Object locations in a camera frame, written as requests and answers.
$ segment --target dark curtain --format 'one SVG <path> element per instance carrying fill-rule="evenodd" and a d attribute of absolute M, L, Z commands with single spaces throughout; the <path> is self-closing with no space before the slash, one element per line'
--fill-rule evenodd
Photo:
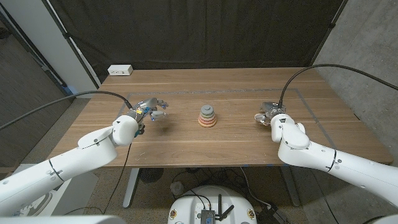
<path fill-rule="evenodd" d="M 342 0 L 51 0 L 99 79 L 134 69 L 304 67 Z"/>

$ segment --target electrical outlet box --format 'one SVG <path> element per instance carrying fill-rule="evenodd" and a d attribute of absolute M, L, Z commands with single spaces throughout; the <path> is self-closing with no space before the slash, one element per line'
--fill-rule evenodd
<path fill-rule="evenodd" d="M 108 68 L 110 75 L 131 75 L 131 65 L 111 65 Z"/>

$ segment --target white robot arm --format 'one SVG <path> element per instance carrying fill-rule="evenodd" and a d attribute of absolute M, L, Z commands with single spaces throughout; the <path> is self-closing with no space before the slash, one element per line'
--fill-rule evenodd
<path fill-rule="evenodd" d="M 136 104 L 112 126 L 86 134 L 78 147 L 0 181 L 0 217 L 12 216 L 66 180 L 108 164 L 118 156 L 117 146 L 128 146 L 144 132 L 143 118 L 164 116 L 156 106 L 168 104 L 151 98 Z"/>
<path fill-rule="evenodd" d="M 370 161 L 309 140 L 304 126 L 295 124 L 276 103 L 263 103 L 265 114 L 255 119 L 271 120 L 272 140 L 280 142 L 278 156 L 286 164 L 322 170 L 366 189 L 398 207 L 398 168 Z"/>

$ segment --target gray wall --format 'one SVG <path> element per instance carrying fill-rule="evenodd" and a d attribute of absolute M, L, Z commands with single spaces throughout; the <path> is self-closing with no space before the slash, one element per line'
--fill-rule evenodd
<path fill-rule="evenodd" d="M 96 90 L 41 0 L 0 1 L 73 93 Z"/>
<path fill-rule="evenodd" d="M 398 1 L 349 0 L 314 64 L 358 68 L 398 86 Z M 398 91 L 340 68 L 319 68 L 394 156 L 398 166 Z"/>

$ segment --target wooden table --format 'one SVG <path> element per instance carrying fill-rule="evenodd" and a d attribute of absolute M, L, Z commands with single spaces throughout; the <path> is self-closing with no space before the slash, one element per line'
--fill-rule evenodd
<path fill-rule="evenodd" d="M 144 121 L 135 138 L 129 167 L 282 166 L 271 128 L 254 120 L 263 101 L 278 102 L 281 89 L 299 68 L 135 70 L 128 77 L 109 76 L 99 90 L 119 93 L 135 104 L 156 97 L 169 103 L 167 118 Z M 214 107 L 217 124 L 198 124 L 201 106 Z M 343 103 L 316 70 L 298 76 L 284 105 L 304 124 L 312 141 L 381 163 L 391 163 L 387 149 Z M 109 95 L 95 95 L 49 155 L 77 146 L 86 133 L 110 126 L 127 111 Z M 106 167 L 123 166 L 128 147 Z"/>

